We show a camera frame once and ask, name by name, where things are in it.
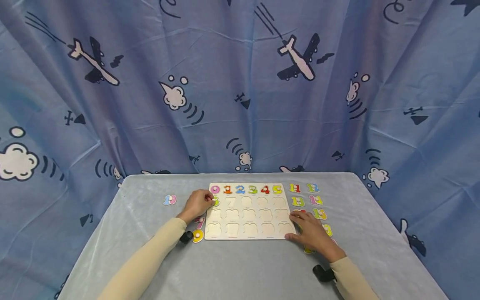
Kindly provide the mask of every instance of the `person's left hand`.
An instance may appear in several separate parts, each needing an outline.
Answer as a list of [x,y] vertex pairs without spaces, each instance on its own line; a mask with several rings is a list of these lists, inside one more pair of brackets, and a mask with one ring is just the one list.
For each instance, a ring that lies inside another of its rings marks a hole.
[[208,208],[215,204],[213,194],[208,190],[193,191],[185,204],[183,211],[177,216],[189,224],[198,216],[203,215]]

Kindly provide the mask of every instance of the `small airplane print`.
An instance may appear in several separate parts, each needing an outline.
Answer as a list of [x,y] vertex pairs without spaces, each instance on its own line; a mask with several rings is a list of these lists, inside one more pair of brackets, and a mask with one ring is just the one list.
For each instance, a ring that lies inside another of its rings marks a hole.
[[82,43],[76,38],[73,39],[73,46],[70,46],[72,51],[68,54],[74,60],[79,60],[80,57],[83,57],[87,62],[89,62],[93,69],[85,76],[85,80],[88,80],[92,83],[100,83],[100,80],[107,81],[112,85],[119,85],[120,82],[107,70],[105,70],[105,64],[102,62],[103,52],[100,50],[100,43],[90,37],[90,45],[92,46],[93,57],[86,53],[82,48]]

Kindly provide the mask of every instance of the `beige long sleeve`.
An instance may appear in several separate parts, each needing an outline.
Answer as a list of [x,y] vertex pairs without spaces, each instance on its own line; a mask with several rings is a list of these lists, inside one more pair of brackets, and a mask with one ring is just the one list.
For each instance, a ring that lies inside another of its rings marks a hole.
[[378,299],[358,267],[348,257],[331,263],[330,267],[335,274],[336,287],[345,300]]
[[175,247],[187,224],[172,218],[115,274],[98,300],[138,300],[149,286],[166,255]]

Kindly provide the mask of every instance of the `cartoon airplane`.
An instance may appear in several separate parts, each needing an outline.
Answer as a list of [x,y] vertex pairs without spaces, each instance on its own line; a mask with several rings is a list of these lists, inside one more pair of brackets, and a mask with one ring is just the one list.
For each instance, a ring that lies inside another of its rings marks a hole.
[[287,53],[290,55],[293,66],[278,72],[277,76],[281,80],[288,80],[291,77],[296,77],[299,73],[302,73],[303,77],[305,77],[306,80],[312,81],[313,79],[315,79],[315,73],[310,66],[310,62],[312,61],[312,55],[317,52],[317,46],[318,43],[320,43],[320,37],[318,36],[318,34],[314,34],[312,36],[312,38],[310,39],[310,43],[307,46],[307,49],[303,53],[303,56],[300,55],[300,53],[298,53],[298,51],[294,48],[296,40],[297,37],[291,35],[288,42],[283,41],[284,46],[278,48],[278,53],[281,56],[284,56]]
[[416,235],[408,235],[407,229],[408,229],[407,220],[400,219],[400,235],[409,244],[411,248],[413,247],[416,248],[422,256],[427,255],[427,248],[425,247],[425,243],[419,240],[419,238]]
[[292,170],[290,170],[288,167],[285,167],[285,166],[281,166],[279,169],[280,169],[280,171],[282,171],[284,173],[305,171],[305,169],[303,168],[302,165],[298,165],[297,167],[292,168]]
[[100,80],[106,80],[112,85],[119,85],[120,82],[118,79],[103,68],[105,64],[102,62],[103,53],[100,50],[100,43],[93,37],[90,37],[90,44],[92,45],[93,57],[86,53],[83,50],[80,41],[74,38],[73,46],[70,46],[72,51],[68,54],[68,56],[74,60],[79,60],[80,57],[83,57],[93,66],[93,70],[91,70],[91,72],[85,76],[85,79],[91,83],[100,83]]

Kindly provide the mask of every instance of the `wooden number puzzle board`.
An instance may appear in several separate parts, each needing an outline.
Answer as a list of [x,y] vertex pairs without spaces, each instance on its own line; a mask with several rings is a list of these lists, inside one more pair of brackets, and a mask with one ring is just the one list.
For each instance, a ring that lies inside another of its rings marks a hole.
[[211,183],[206,240],[283,240],[295,233],[281,183]]

